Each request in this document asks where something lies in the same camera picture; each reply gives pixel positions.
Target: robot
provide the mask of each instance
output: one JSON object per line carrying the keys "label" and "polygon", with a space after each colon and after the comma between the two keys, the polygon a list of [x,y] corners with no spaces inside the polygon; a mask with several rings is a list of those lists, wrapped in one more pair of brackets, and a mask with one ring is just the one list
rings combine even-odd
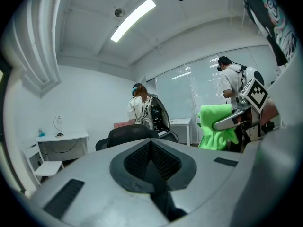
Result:
{"label": "robot", "polygon": [[242,66],[239,73],[241,83],[245,85],[236,97],[237,108],[232,114],[213,124],[213,129],[220,131],[242,124],[250,141],[261,139],[260,118],[262,109],[269,96],[264,88],[261,74],[253,67]]}

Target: brown hair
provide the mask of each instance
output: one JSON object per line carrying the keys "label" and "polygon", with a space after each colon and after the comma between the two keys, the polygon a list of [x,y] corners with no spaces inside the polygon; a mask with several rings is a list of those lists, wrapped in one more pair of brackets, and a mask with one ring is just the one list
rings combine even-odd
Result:
{"label": "brown hair", "polygon": [[134,96],[135,96],[135,97],[141,96],[142,101],[145,103],[146,100],[147,100],[147,97],[148,97],[147,90],[146,90],[145,86],[140,85],[140,86],[135,90]]}

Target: power cord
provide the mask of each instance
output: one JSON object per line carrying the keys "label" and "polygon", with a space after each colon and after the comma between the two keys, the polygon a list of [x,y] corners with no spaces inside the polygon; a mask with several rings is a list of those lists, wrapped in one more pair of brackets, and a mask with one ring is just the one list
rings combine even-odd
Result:
{"label": "power cord", "polygon": [[179,143],[179,136],[175,133],[175,132],[173,132],[172,130],[170,130],[174,135],[176,135],[176,137],[178,138],[178,143]]}
{"label": "power cord", "polygon": [[46,153],[42,152],[41,150],[40,150],[40,152],[41,152],[42,154],[44,154],[44,155],[45,155],[45,156],[42,156],[42,157],[43,157],[43,159],[46,157],[46,155],[48,155],[48,154],[46,154]]}
{"label": "power cord", "polygon": [[69,150],[63,151],[63,152],[56,152],[56,151],[52,150],[51,148],[49,148],[49,149],[50,149],[52,152],[54,152],[54,153],[62,154],[62,153],[66,153],[66,152],[69,152],[70,150],[72,150],[72,149],[76,146],[76,144],[74,144],[74,146],[73,146],[72,148],[70,148]]}

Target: person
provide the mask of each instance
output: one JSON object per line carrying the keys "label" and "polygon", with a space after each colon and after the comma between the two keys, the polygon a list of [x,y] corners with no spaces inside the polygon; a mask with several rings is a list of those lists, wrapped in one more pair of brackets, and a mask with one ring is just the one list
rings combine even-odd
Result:
{"label": "person", "polygon": [[127,107],[129,124],[142,124],[146,105],[151,98],[148,96],[145,86],[141,83],[136,83],[133,86],[132,93],[133,97]]}
{"label": "person", "polygon": [[[239,89],[242,87],[241,77],[239,75],[241,66],[235,65],[226,56],[222,56],[218,60],[219,67],[222,70],[221,83],[223,88],[223,95],[225,98],[231,98],[232,109],[237,107],[236,96]],[[235,129],[238,144],[231,142],[230,151],[240,152],[242,147],[243,132],[241,125]]]}

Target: man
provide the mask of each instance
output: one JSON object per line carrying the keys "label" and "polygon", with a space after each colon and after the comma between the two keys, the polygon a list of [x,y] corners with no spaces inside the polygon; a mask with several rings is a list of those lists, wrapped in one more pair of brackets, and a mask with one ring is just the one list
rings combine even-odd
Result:
{"label": "man", "polygon": [[[241,75],[239,75],[241,66],[233,64],[232,61],[226,56],[220,57],[218,64],[222,71],[221,83],[223,87],[223,95],[225,98],[231,97],[232,108],[234,109],[237,107],[236,96],[238,95],[239,88],[242,86]],[[243,132],[240,125],[236,127],[235,133],[239,143],[234,144],[231,142],[230,151],[240,152],[243,137]]]}

